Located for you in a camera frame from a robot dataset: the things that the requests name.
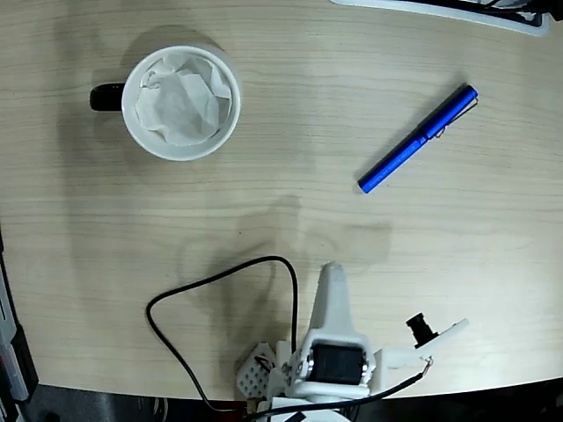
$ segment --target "pen cap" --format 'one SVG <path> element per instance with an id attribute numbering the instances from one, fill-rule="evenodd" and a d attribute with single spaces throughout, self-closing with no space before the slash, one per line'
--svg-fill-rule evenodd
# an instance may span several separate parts
<path id="1" fill-rule="evenodd" d="M 422 132 L 427 139 L 434 138 L 448 126 L 477 95 L 477 91 L 472 86 L 466 85 L 444 101 L 422 127 Z"/>

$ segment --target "floor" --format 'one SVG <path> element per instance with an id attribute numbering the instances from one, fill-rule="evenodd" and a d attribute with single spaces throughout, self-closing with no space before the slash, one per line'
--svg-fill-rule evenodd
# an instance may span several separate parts
<path id="1" fill-rule="evenodd" d="M 233 403 L 217 406 L 232 407 Z M 245 404 L 235 404 L 244 408 Z M 40 385 L 22 409 L 26 422 L 236 422 L 217 418 L 201 401 L 163 400 Z M 563 421 L 563 379 L 448 396 L 388 399 L 348 415 L 355 422 Z"/>

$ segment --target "pen clip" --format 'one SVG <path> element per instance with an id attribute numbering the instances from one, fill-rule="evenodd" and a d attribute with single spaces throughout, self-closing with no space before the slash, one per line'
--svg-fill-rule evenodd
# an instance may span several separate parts
<path id="1" fill-rule="evenodd" d="M 454 117 L 452 120 L 450 120 L 446 126 L 443 127 L 443 129 L 438 132 L 436 134 L 436 138 L 439 138 L 440 136 L 443 135 L 443 133 L 446 131 L 446 128 L 451 125 L 454 121 L 456 121 L 457 119 L 460 119 L 461 117 L 465 116 L 468 112 L 470 112 L 473 108 L 475 108 L 477 106 L 477 104 L 479 103 L 479 98 L 475 97 L 475 102 L 473 102 L 473 104 L 467 106 L 460 114 L 458 114 L 456 117 Z"/>

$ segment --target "wooden table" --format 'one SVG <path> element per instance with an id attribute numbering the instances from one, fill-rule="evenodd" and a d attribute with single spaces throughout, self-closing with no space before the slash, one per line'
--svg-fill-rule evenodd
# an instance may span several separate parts
<path id="1" fill-rule="evenodd" d="M 563 375 L 563 25 L 537 39 L 326 0 L 0 9 L 0 222 L 43 383 L 195 397 L 146 302 L 269 253 L 296 266 L 301 335 L 333 259 L 375 349 L 412 345 L 405 320 L 420 311 L 438 331 L 470 318 L 403 395 Z M 235 134 L 212 156 L 160 160 L 119 114 L 90 111 L 92 86 L 202 40 L 232 56 L 245 88 Z M 479 106 L 360 194 L 358 176 L 463 81 Z M 255 342 L 289 334 L 289 278 L 271 272 L 157 306 L 210 397 L 232 398 Z"/>

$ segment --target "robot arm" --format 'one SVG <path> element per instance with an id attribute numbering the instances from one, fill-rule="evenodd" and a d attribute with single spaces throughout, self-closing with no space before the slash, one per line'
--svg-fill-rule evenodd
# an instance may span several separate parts
<path id="1" fill-rule="evenodd" d="M 429 360 L 432 352 L 469 322 L 464 319 L 441 334 L 432 332 L 422 314 L 409 321 L 418 342 L 415 347 L 384 347 L 373 353 L 368 338 L 352 322 L 346 275 L 341 265 L 323 266 L 303 343 L 292 354 L 289 343 L 278 342 L 275 367 L 267 383 L 267 401 L 259 411 L 300 404 L 334 403 L 364 398 L 387 390 L 390 369 L 416 359 Z M 285 422 L 295 413 L 271 417 Z M 304 411 L 300 421 L 344 422 L 336 410 Z"/>

